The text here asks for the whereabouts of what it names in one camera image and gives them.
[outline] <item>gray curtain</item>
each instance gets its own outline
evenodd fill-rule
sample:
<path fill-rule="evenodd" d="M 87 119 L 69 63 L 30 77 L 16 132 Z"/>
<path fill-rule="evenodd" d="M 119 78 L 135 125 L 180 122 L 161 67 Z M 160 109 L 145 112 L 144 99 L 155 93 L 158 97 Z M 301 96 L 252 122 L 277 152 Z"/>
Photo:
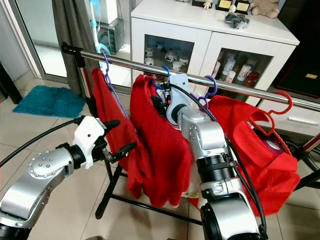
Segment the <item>gray curtain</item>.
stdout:
<path fill-rule="evenodd" d="M 87 14 L 86 0 L 52 0 L 54 24 L 59 45 L 66 42 L 69 45 L 96 51 L 90 20 Z M 68 84 L 77 95 L 85 96 L 81 74 L 72 55 L 62 53 Z M 91 73 L 99 67 L 99 62 L 85 59 L 85 65 L 93 87 Z"/>

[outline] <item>metal rail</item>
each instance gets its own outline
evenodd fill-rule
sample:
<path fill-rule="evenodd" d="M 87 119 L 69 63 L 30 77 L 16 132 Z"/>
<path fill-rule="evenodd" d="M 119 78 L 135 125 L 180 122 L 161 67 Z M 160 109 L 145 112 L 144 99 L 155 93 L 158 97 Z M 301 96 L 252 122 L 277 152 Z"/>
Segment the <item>metal rail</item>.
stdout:
<path fill-rule="evenodd" d="M 62 51 L 66 54 L 71 54 L 71 55 L 80 55 L 81 57 L 88 58 L 88 59 L 93 59 L 97 61 L 102 61 L 105 62 L 105 58 L 101 53 L 96 53 L 93 51 L 88 51 L 84 50 L 78 47 L 73 47 L 67 44 L 62 44 L 61 45 Z M 143 63 L 135 62 L 135 61 L 130 61 L 114 56 L 108 56 L 108 60 L 111 64 L 125 67 L 125 68 L 130 68 L 133 70 L 139 70 L 143 72 L 149 72 L 153 74 L 158 74 L 162 76 L 168 76 L 168 73 L 166 70 L 164 70 L 162 67 L 157 67 L 157 66 L 150 66 L 146 65 Z M 181 72 L 178 71 L 173 71 L 171 70 L 170 73 L 172 75 L 175 74 L 180 74 Z M 209 81 L 205 77 L 201 76 L 196 76 L 192 74 L 187 74 L 188 79 L 191 83 L 194 84 L 200 84 L 206 87 L 214 87 L 215 84 L 212 81 Z M 288 104 L 288 99 L 280 94 L 273 93 L 273 92 L 268 92 L 264 90 L 259 90 L 251 87 L 246 87 L 238 84 L 233 84 L 233 83 L 227 83 L 224 81 L 217 81 L 217 85 L 219 89 L 227 90 L 230 92 L 238 93 L 238 94 L 243 94 L 247 96 L 252 96 L 252 97 L 257 97 L 260 99 L 265 99 L 265 100 L 270 100 L 278 103 L 284 103 Z M 304 108 L 304 109 L 309 109 L 313 111 L 320 112 L 320 104 L 316 102 L 311 102 L 311 101 L 306 101 L 303 99 L 299 98 L 292 98 L 292 103 L 296 107 Z"/>

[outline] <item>black furniture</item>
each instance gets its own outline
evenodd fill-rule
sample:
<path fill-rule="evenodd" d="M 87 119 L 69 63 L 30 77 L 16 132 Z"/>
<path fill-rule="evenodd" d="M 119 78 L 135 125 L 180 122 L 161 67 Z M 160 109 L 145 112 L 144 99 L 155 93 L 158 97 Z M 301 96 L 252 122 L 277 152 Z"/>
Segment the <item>black furniture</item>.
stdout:
<path fill-rule="evenodd" d="M 5 98 L 11 98 L 14 104 L 18 104 L 22 100 L 19 90 L 6 72 L 5 68 L 0 63 L 0 91 Z"/>

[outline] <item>black cable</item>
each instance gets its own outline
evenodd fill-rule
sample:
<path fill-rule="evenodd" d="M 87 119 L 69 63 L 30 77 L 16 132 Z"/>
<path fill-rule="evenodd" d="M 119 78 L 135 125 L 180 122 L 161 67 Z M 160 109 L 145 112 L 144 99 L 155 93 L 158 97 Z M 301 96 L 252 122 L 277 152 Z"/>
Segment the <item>black cable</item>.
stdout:
<path fill-rule="evenodd" d="M 267 239 L 267 222 L 266 222 L 266 216 L 265 216 L 264 209 L 262 207 L 262 204 L 260 202 L 259 196 L 257 194 L 257 191 L 256 191 L 255 187 L 254 187 L 254 184 L 252 183 L 251 178 L 250 178 L 250 176 L 249 176 L 249 174 L 248 174 L 248 172 L 247 172 L 247 170 L 245 168 L 244 163 L 242 162 L 240 156 L 236 152 L 235 147 L 231 144 L 229 139 L 228 139 L 228 141 L 230 143 L 230 147 L 232 148 L 232 151 L 234 152 L 234 155 L 235 155 L 236 159 L 238 160 L 238 162 L 240 164 L 240 167 L 241 167 L 241 169 L 243 171 L 243 174 L 244 174 L 244 176 L 245 176 L 245 178 L 246 178 L 246 180 L 247 180 L 247 182 L 248 182 L 248 184 L 249 184 L 249 186 L 251 188 L 252 195 L 254 197 L 253 199 L 255 199 L 255 201 L 256 201 L 255 206 L 256 206 L 256 208 L 257 208 L 257 210 L 259 212 L 260 218 L 261 218 L 261 225 L 263 226 L 263 230 L 264 230 L 264 232 L 263 232 L 264 236 L 263 237 L 266 240 Z"/>
<path fill-rule="evenodd" d="M 251 199 L 253 200 L 254 205 L 257 205 L 256 200 L 255 200 L 255 198 L 254 198 L 254 195 L 252 194 L 251 189 L 250 189 L 250 187 L 248 186 L 246 180 L 245 180 L 244 177 L 241 175 L 239 169 L 238 169 L 236 166 L 235 166 L 233 169 L 234 169 L 235 173 L 238 175 L 238 177 L 240 178 L 241 183 L 243 184 L 244 188 L 245 188 L 246 191 L 249 193 Z"/>
<path fill-rule="evenodd" d="M 2 160 L 0 162 L 0 168 L 5 165 L 7 162 L 9 162 L 10 159 L 12 159 L 15 155 L 17 155 L 18 153 L 20 153 L 23 149 L 25 149 L 26 147 L 28 147 L 29 145 L 33 144 L 34 142 L 38 141 L 39 139 L 43 138 L 44 136 L 58 130 L 61 129 L 69 124 L 80 124 L 81 121 L 84 119 L 85 116 L 81 116 L 75 119 L 72 119 L 70 121 L 67 121 L 65 123 L 62 123 L 58 126 L 55 126 L 51 129 L 49 129 L 48 131 L 45 131 L 43 133 L 41 133 L 40 135 L 36 136 L 35 138 L 31 139 L 30 141 L 26 142 L 25 144 L 23 144 L 21 147 L 19 147 L 17 150 L 15 150 L 14 152 L 12 152 L 9 156 L 7 156 L 4 160 Z"/>
<path fill-rule="evenodd" d="M 181 87 L 179 87 L 179 86 L 177 86 L 177 85 L 174 85 L 174 84 L 171 84 L 171 83 L 169 83 L 168 84 L 169 85 L 169 87 L 172 87 L 172 88 L 175 88 L 175 89 L 178 89 L 180 92 L 182 92 L 182 93 L 184 93 L 185 95 L 187 95 L 190 99 L 192 99 L 197 105 L 198 105 L 198 107 L 202 110 L 202 111 L 204 111 L 213 121 L 215 121 L 215 122 L 217 122 L 218 123 L 218 121 L 217 121 L 217 119 L 215 118 L 215 116 L 208 110 L 208 109 L 206 109 L 204 106 L 202 106 L 201 105 L 201 103 L 200 102 L 198 102 L 198 100 L 193 96 L 193 95 L 191 95 L 189 92 L 187 92 L 186 90 L 184 90 L 183 88 L 181 88 Z M 253 196 L 253 198 L 252 199 L 254 199 L 255 201 L 255 206 L 256 206 L 256 208 L 257 208 L 257 210 L 258 210 L 258 212 L 259 212 L 259 215 L 260 215 L 260 218 L 261 218 L 261 224 L 262 224 L 262 226 L 263 226 L 263 233 L 264 233 L 264 239 L 267 239 L 267 222 L 266 222 L 266 216 L 265 216 L 265 212 L 264 212 L 264 209 L 263 209 L 263 207 L 262 207 L 262 205 L 261 205 L 261 202 L 260 202 L 260 199 L 259 199 L 259 197 L 258 197 L 258 194 L 257 194 L 257 192 L 256 192 L 256 190 L 255 190 L 255 187 L 254 187 L 254 185 L 253 185 L 253 183 L 252 183 L 252 181 L 251 181 L 251 179 L 250 179 L 250 176 L 249 176 L 249 174 L 248 174 L 248 172 L 247 172 L 247 170 L 246 170 L 246 168 L 245 168 L 245 165 L 244 165 L 244 163 L 242 162 L 242 160 L 241 160 L 241 158 L 240 158 L 240 156 L 238 155 L 238 153 L 236 152 L 236 149 L 235 149 L 235 147 L 232 145 L 232 143 L 230 142 L 230 140 L 227 138 L 227 136 L 225 135 L 225 139 L 226 139 L 226 142 L 227 142 L 227 146 L 229 145 L 229 147 L 231 147 L 232 148 L 232 151 L 233 151 L 233 153 L 235 154 L 235 156 L 236 156 L 236 158 L 237 158 L 237 160 L 238 160 L 238 162 L 239 162 L 239 164 L 240 164 L 240 166 L 241 166 L 241 168 L 242 168 L 242 171 L 243 171 L 243 174 L 244 174 L 244 176 L 245 176 L 245 178 L 246 178 L 246 180 L 247 180 L 247 182 L 248 182 L 248 184 L 249 184 L 249 186 L 250 186 L 250 189 L 251 189 L 251 191 L 249 191 L 249 192 L 251 192 L 251 194 L 252 194 L 252 196 Z"/>
<path fill-rule="evenodd" d="M 299 145 L 295 144 L 294 142 L 292 141 L 285 141 L 285 144 L 287 144 L 289 146 L 290 149 L 293 149 L 293 151 L 297 150 L 300 148 Z M 320 151 L 316 148 L 312 149 L 311 150 L 312 152 L 320 155 Z M 316 160 L 312 155 L 311 153 L 309 153 L 309 155 L 305 156 L 303 159 L 298 159 L 299 160 L 302 160 L 312 171 L 318 171 L 319 170 L 319 167 L 311 160 L 312 157 L 316 162 L 320 162 L 319 160 Z"/>

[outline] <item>bath mat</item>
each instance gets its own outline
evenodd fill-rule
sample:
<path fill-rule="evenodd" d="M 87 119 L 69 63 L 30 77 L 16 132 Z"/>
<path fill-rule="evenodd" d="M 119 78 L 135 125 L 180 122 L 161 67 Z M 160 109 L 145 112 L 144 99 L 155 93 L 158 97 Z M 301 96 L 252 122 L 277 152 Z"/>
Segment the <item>bath mat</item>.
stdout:
<path fill-rule="evenodd" d="M 85 100 L 65 87 L 35 86 L 12 111 L 59 118 L 77 118 Z"/>

